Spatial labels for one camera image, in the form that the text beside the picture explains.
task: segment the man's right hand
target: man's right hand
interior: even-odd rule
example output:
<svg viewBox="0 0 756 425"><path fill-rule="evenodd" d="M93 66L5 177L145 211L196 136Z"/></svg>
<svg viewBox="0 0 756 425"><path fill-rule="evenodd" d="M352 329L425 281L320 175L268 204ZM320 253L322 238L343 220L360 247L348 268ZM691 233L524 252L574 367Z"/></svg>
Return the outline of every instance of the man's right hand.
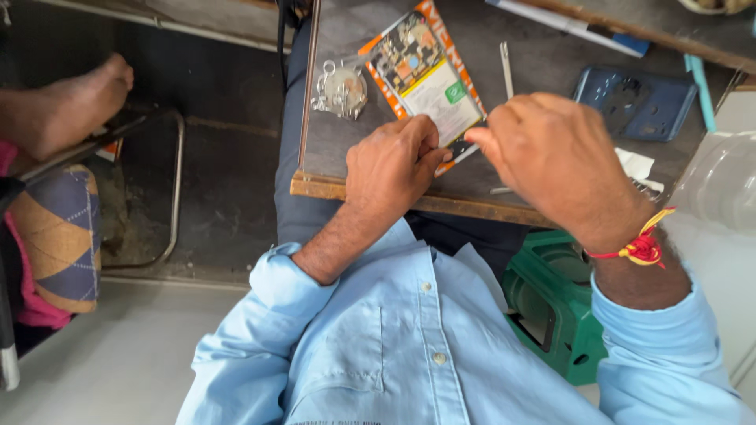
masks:
<svg viewBox="0 0 756 425"><path fill-rule="evenodd" d="M515 96L470 129L505 185L595 253L632 241L654 206L630 182L601 115L547 93Z"/></svg>

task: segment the clear plastic container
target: clear plastic container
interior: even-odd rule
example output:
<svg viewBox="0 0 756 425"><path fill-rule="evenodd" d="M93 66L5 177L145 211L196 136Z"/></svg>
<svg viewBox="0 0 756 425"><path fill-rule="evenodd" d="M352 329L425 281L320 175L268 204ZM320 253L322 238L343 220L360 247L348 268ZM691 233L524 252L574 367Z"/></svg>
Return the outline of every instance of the clear plastic container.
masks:
<svg viewBox="0 0 756 425"><path fill-rule="evenodd" d="M756 132L724 139L690 167L680 189L694 216L756 236Z"/></svg>

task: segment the pink fabric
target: pink fabric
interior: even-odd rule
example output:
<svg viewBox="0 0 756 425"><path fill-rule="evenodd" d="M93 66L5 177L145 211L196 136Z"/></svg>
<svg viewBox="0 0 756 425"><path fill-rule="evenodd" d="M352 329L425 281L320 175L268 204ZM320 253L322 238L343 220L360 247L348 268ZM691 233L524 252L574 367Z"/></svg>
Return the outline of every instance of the pink fabric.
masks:
<svg viewBox="0 0 756 425"><path fill-rule="evenodd" d="M8 173L8 167L11 166L17 153L18 149L13 144L0 140L0 175ZM8 225L8 229L18 244L18 250L21 252L21 263L23 264L23 280L21 281L23 309L18 314L18 321L29 326L49 326L53 329L66 326L71 321L71 313L44 301L34 289L32 266L29 264L29 257L26 255L26 249L16 231L10 212L5 213L5 224Z"/></svg>

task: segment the foot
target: foot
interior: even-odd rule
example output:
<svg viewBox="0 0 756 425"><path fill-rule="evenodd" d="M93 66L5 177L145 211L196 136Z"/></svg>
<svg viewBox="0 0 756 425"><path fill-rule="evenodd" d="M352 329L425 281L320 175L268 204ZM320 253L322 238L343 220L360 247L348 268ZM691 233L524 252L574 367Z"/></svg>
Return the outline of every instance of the foot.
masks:
<svg viewBox="0 0 756 425"><path fill-rule="evenodd" d="M112 118L134 85L120 54L97 69L43 88L15 92L11 140L36 160L72 147Z"/></svg>

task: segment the workbench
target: workbench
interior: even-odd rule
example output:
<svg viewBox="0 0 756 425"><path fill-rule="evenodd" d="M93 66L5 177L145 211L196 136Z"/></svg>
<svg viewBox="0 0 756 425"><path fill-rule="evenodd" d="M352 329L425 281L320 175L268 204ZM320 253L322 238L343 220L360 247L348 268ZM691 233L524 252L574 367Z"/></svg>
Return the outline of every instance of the workbench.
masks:
<svg viewBox="0 0 756 425"><path fill-rule="evenodd" d="M324 61L354 60L362 45L419 2L316 0L305 93L314 92L312 80L322 72ZM581 71L589 65L623 67L661 76L686 76L683 55L669 48L652 45L645 57L638 59L502 11L482 0L436 0L435 4L488 111L507 100L498 53L499 43L503 41L509 43L516 94L552 92L571 97ZM680 13L690 12L680 6ZM731 87L736 72L707 64L706 74L716 106ZM347 150L376 127L396 119L369 76L367 96L367 105L356 121L310 110L309 97L305 99L300 170L292 179L291 194L344 199ZM664 204L704 134L703 115L696 101L673 141L619 138L615 143L622 149L655 159L649 179L665 185L659 201ZM437 178L414 209L554 226L517 194L489 194L492 188L501 186L493 166L477 152Z"/></svg>

